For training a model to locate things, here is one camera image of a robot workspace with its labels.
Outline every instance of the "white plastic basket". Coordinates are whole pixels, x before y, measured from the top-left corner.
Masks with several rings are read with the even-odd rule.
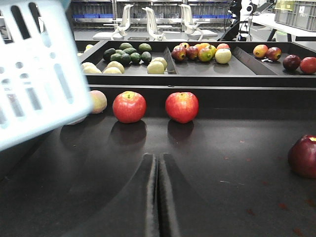
[[[0,37],[1,151],[87,115],[92,100],[58,0],[1,0],[0,11],[13,39],[6,44]]]

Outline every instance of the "dark red apple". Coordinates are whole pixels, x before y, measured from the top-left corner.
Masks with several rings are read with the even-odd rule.
[[[186,57],[186,48],[184,46],[174,48],[171,52],[171,56],[176,61],[182,61]]]
[[[278,47],[271,47],[268,49],[266,53],[266,58],[268,58],[271,61],[277,61],[282,55],[282,51]]]
[[[301,59],[299,56],[290,54],[286,56],[283,60],[283,67],[288,71],[295,71],[301,63]]]
[[[288,153],[291,169],[306,178],[316,178],[316,136],[304,135]]]
[[[191,60],[195,60],[198,57],[198,48],[195,46],[188,47],[186,56]]]
[[[300,64],[300,69],[305,74],[316,73],[316,58],[315,57],[303,58]]]
[[[198,114],[198,99],[191,92],[175,92],[168,96],[167,114],[179,123],[188,123]]]
[[[139,121],[146,112],[145,98],[134,91],[119,94],[112,105],[114,116],[123,123]]]

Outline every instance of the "chair backrest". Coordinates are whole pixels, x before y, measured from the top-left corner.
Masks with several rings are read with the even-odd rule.
[[[127,4],[123,9],[122,23],[120,27],[125,27],[126,30],[130,26],[130,8],[134,6],[131,4]]]
[[[145,7],[143,10],[146,11],[148,34],[155,39],[161,40],[161,33],[158,31],[154,10],[149,7]]]
[[[186,4],[181,4],[180,7],[181,7],[181,13],[182,13],[181,15],[182,15],[183,24],[185,24],[185,22],[186,22],[187,25],[194,26],[195,24],[193,22],[191,7],[189,5],[186,5]],[[186,34],[192,34],[192,33],[194,33],[194,31],[195,30],[193,28],[185,26],[185,33]]]

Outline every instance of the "white table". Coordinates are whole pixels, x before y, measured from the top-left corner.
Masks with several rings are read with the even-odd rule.
[[[271,33],[267,41],[272,40],[277,30],[286,32],[288,41],[292,41],[292,35],[296,36],[296,41],[316,41],[316,32],[304,31],[298,28],[276,23],[274,13],[261,13],[260,15],[252,16],[252,23],[271,28]]]

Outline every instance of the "white chair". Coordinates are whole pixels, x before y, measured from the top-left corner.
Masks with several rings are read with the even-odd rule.
[[[94,40],[123,40],[127,36],[126,30],[130,27],[130,8],[134,6],[128,4],[124,7],[121,24],[103,24],[104,26],[114,26],[113,32],[99,32],[93,36]]]
[[[180,34],[181,32],[175,32],[175,31],[159,31],[159,28],[172,28],[171,25],[157,25],[156,22],[156,16],[154,13],[154,10],[152,10],[149,7],[143,8],[143,10],[146,11],[147,16],[147,31],[148,34],[154,38],[154,40],[159,41],[181,41],[186,42],[186,39],[167,39],[166,34]]]
[[[218,34],[210,30],[201,30],[198,26],[202,23],[193,21],[191,7],[186,4],[179,5],[181,7],[182,23],[184,25],[184,33],[187,34],[189,40],[210,39],[217,37]]]

